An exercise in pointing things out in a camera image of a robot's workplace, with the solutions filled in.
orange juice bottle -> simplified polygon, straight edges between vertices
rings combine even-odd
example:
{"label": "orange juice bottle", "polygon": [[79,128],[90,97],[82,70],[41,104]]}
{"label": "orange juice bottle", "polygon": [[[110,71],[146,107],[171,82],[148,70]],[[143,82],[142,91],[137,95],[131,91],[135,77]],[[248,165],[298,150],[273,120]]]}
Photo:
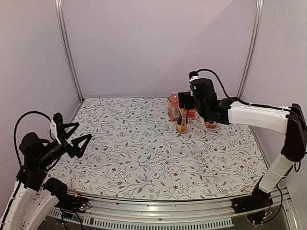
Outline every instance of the orange juice bottle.
{"label": "orange juice bottle", "polygon": [[168,97],[168,116],[171,121],[177,121],[179,118],[179,100],[178,91],[172,90],[172,94]]}
{"label": "orange juice bottle", "polygon": [[195,117],[195,112],[196,112],[195,109],[189,110],[188,118],[194,118]]}

vertical metal pole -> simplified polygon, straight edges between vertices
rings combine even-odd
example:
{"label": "vertical metal pole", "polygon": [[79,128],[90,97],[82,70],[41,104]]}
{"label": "vertical metal pole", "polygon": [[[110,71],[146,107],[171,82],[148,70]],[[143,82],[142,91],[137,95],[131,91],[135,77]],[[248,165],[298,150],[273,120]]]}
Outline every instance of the vertical metal pole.
{"label": "vertical metal pole", "polygon": [[78,100],[80,102],[83,102],[84,98],[83,98],[82,91],[81,91],[79,81],[77,78],[77,73],[76,73],[76,69],[75,69],[75,66],[72,60],[71,49],[70,49],[69,42],[68,42],[63,7],[62,7],[62,0],[55,0],[55,5],[56,5],[58,22],[59,22],[59,30],[60,30],[61,37],[62,37],[64,51],[65,51],[66,59],[67,59],[67,64],[68,64],[68,67],[71,73],[71,79],[72,79]]}
{"label": "vertical metal pole", "polygon": [[250,44],[249,44],[248,57],[247,57],[246,62],[245,62],[243,76],[242,76],[240,86],[239,86],[239,90],[238,90],[238,93],[237,93],[238,98],[242,97],[243,91],[244,91],[244,88],[245,88],[245,84],[246,84],[246,81],[247,81],[247,78],[248,78],[249,69],[250,69],[250,66],[251,66],[251,62],[252,62],[255,47],[256,47],[256,41],[257,41],[260,22],[261,22],[262,8],[263,8],[263,0],[257,0],[253,32],[252,32],[252,37],[251,37],[251,41],[250,41]]}

patterned fabric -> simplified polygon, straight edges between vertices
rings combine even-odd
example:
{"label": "patterned fabric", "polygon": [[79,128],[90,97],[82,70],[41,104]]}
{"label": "patterned fabric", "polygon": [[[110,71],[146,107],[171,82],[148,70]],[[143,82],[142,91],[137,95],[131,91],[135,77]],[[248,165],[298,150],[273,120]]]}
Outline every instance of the patterned fabric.
{"label": "patterned fabric", "polygon": [[137,199],[207,199],[248,194],[267,171],[248,126],[208,130],[198,115],[176,132],[167,99],[87,99],[75,137],[93,138],[80,159],[49,173],[70,190]]}

white backdrop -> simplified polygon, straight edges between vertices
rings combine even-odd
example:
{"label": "white backdrop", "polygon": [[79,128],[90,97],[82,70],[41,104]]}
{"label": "white backdrop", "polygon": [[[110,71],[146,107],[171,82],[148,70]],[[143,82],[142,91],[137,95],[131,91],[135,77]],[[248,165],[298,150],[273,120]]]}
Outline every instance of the white backdrop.
{"label": "white backdrop", "polygon": [[[307,2],[264,1],[254,58],[243,99],[260,104],[298,103],[307,119]],[[256,134],[270,163],[280,154],[284,135],[257,128]],[[286,180],[299,217],[307,229],[307,159],[299,173]]]}
{"label": "white backdrop", "polygon": [[235,96],[255,8],[244,0],[64,0],[84,97],[167,96],[186,91],[188,73],[201,68]]}

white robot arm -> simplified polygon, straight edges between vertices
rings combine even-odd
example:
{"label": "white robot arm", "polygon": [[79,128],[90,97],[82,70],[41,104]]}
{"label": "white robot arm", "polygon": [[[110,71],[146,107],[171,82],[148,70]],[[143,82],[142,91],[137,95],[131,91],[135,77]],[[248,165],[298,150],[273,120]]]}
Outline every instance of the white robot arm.
{"label": "white robot arm", "polygon": [[[38,199],[34,204],[29,205],[39,192],[47,172],[55,166],[64,153],[68,153],[70,157],[77,156],[78,158],[83,155],[92,137],[91,134],[74,139],[70,144],[67,142],[78,126],[79,123],[63,124],[62,115],[57,113],[50,122],[50,130],[56,138],[54,141],[50,143],[48,140],[40,139],[34,132],[24,136],[19,146],[24,155],[24,165],[17,174],[17,181],[10,201],[0,218],[0,230],[36,230],[56,204],[60,202],[65,207],[69,206],[67,186],[55,178],[50,178],[44,184],[44,189]],[[66,132],[65,129],[69,127],[72,129]]]}
{"label": "white robot arm", "polygon": [[[227,98],[218,100],[210,79],[200,78],[201,71],[215,75]],[[273,107],[246,103],[238,98],[229,97],[215,72],[200,69],[189,74],[191,92],[178,93],[180,109],[195,109],[205,122],[221,124],[244,124],[267,128],[285,134],[284,147],[265,175],[254,188],[252,195],[234,199],[236,213],[255,210],[272,205],[270,192],[284,176],[291,171],[296,162],[305,156],[307,127],[301,107]]]}

